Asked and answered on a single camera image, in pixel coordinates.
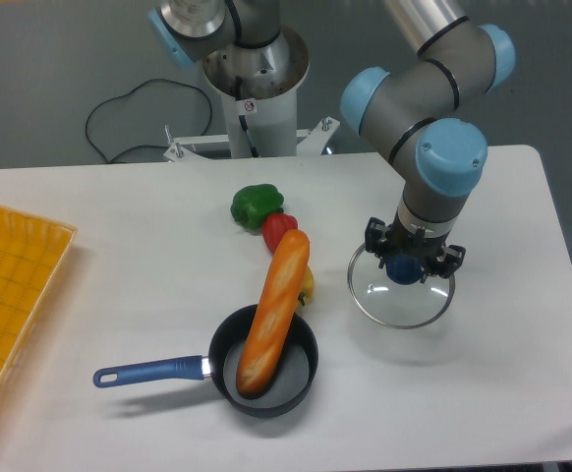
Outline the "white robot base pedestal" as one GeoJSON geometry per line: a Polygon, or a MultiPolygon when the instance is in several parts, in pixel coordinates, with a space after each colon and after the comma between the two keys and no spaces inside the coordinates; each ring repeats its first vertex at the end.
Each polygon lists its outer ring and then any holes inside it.
{"type": "Polygon", "coordinates": [[[311,129],[298,128],[297,91],[310,56],[293,29],[283,26],[262,48],[229,44],[206,56],[201,66],[221,99],[233,158],[321,155],[340,127],[326,116],[311,129]]]}

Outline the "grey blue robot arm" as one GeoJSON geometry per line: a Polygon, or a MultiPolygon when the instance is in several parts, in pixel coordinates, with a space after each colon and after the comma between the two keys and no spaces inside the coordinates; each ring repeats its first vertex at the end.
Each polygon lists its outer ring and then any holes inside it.
{"type": "MultiPolygon", "coordinates": [[[[516,52],[505,31],[473,25],[455,1],[388,8],[418,63],[398,76],[365,69],[345,87],[340,110],[404,179],[394,219],[371,219],[364,248],[390,280],[410,285],[448,278],[464,261],[464,249],[447,237],[482,176],[487,144],[453,112],[506,80],[516,52]]],[[[148,19],[171,60],[201,64],[220,93],[233,156],[295,152],[296,90],[310,59],[277,2],[165,1],[148,19]]]]}

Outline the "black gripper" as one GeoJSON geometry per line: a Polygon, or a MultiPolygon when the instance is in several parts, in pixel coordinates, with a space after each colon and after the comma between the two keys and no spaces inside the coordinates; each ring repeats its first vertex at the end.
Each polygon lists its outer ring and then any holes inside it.
{"type": "Polygon", "coordinates": [[[387,225],[371,217],[365,230],[365,250],[378,259],[395,283],[425,283],[430,277],[450,278],[465,260],[466,248],[446,245],[446,235],[428,237],[425,228],[410,232],[395,217],[387,225]]]}

